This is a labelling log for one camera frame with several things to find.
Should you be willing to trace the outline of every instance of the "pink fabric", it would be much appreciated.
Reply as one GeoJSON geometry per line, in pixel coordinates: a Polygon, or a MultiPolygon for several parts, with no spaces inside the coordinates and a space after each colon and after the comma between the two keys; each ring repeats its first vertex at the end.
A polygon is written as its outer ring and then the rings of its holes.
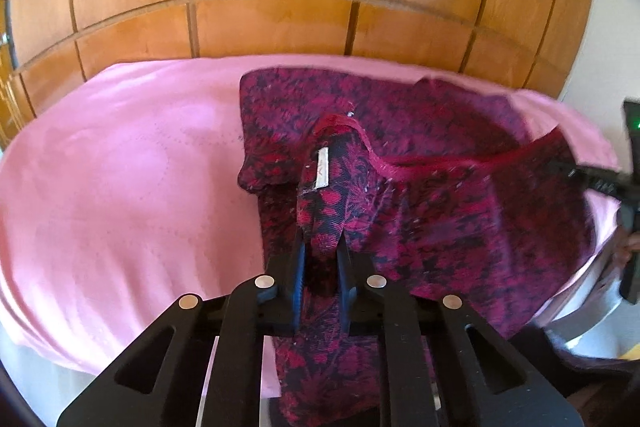
{"type": "MultiPolygon", "coordinates": [[[[580,162],[617,168],[587,119],[543,95],[356,57],[271,55],[112,66],[33,121],[0,163],[0,322],[17,344],[97,374],[183,293],[213,298],[262,271],[240,77],[312,66],[508,93],[533,137],[560,124],[580,162]]],[[[617,204],[588,195],[598,244],[617,204]]],[[[277,396],[266,343],[262,393],[277,396]]]]}

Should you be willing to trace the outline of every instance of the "white tag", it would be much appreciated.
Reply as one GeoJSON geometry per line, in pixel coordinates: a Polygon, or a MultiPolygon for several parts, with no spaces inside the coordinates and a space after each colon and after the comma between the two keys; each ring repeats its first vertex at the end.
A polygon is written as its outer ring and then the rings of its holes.
{"type": "Polygon", "coordinates": [[[329,147],[322,147],[318,151],[318,171],[316,172],[316,185],[314,188],[329,186],[329,147]]]}

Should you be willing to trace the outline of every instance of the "black device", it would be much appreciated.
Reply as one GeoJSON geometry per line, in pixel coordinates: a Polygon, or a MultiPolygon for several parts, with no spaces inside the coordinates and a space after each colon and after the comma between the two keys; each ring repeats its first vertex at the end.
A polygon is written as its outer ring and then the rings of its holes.
{"type": "MultiPolygon", "coordinates": [[[[640,101],[627,98],[622,107],[631,147],[631,174],[564,162],[551,162],[550,167],[584,189],[592,188],[619,200],[618,223],[633,233],[640,232],[640,101]]],[[[633,252],[625,266],[620,295],[631,304],[637,304],[640,299],[640,252],[633,252]]]]}
{"type": "MultiPolygon", "coordinates": [[[[300,322],[306,248],[266,274],[202,301],[185,295],[62,413],[58,427],[193,427],[207,365],[203,427],[256,427],[265,335],[300,322]]],[[[460,296],[432,301],[377,275],[369,255],[337,248],[340,320],[380,346],[381,427],[581,427],[575,409],[460,296]],[[423,337],[442,410],[436,412],[423,337]]]]}

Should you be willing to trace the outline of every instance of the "bed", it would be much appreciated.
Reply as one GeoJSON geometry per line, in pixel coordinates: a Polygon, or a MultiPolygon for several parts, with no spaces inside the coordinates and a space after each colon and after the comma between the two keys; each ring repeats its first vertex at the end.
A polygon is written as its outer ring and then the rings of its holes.
{"type": "MultiPolygon", "coordinates": [[[[399,82],[431,75],[504,94],[534,137],[559,125],[579,162],[618,166],[601,133],[561,103],[420,66],[325,55],[112,66],[31,123],[0,164],[6,245],[0,253],[0,360],[47,426],[177,296],[224,295],[261,273],[257,204],[236,184],[244,157],[238,84],[244,73],[271,66],[399,82]],[[216,194],[207,203],[212,208],[203,210],[202,198],[184,197],[202,187],[216,194]],[[163,200],[178,209],[158,210],[163,200]],[[153,215],[151,227],[132,225],[123,209],[133,202],[153,215]],[[97,217],[81,217],[92,214],[97,217]],[[167,255],[172,248],[180,256],[167,255]],[[242,253],[242,262],[220,258],[206,266],[198,252],[207,248],[242,253]]],[[[596,224],[592,261],[615,230],[617,205],[597,194],[586,197],[596,224]]],[[[584,282],[589,265],[559,293],[584,282]]],[[[267,343],[265,349],[267,398],[278,396],[279,384],[273,348],[267,343]]]]}

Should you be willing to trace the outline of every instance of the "white wall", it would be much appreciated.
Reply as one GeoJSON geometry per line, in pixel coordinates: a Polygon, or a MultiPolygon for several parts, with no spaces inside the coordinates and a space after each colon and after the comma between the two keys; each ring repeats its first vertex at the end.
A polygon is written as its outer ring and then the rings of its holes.
{"type": "Polygon", "coordinates": [[[640,98],[640,0],[593,0],[560,100],[596,123],[630,169],[622,118],[626,96],[640,98]]]}

